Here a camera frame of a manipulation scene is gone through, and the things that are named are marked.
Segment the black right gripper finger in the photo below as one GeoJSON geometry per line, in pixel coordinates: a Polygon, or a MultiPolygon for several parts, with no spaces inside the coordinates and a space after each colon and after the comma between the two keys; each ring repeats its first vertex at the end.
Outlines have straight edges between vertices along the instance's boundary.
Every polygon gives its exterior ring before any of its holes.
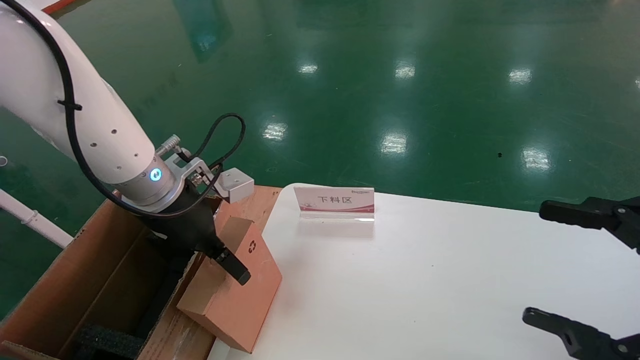
{"type": "Polygon", "coordinates": [[[522,321],[528,326],[559,337],[568,355],[576,360],[638,360],[640,358],[638,333],[614,339],[594,326],[534,307],[525,308],[522,321]]]}
{"type": "Polygon", "coordinates": [[[640,198],[610,200],[588,197],[582,203],[545,200],[541,219],[585,229],[606,230],[635,251],[640,250],[640,198]]]}

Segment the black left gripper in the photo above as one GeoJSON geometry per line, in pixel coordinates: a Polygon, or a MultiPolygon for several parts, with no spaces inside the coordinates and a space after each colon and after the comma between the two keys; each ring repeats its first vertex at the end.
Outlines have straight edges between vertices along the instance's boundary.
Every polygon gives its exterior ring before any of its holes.
{"type": "Polygon", "coordinates": [[[165,258],[202,252],[238,284],[249,282],[249,269],[218,237],[213,210],[205,200],[174,218],[146,218],[145,225],[157,237],[151,243],[165,258]]]}

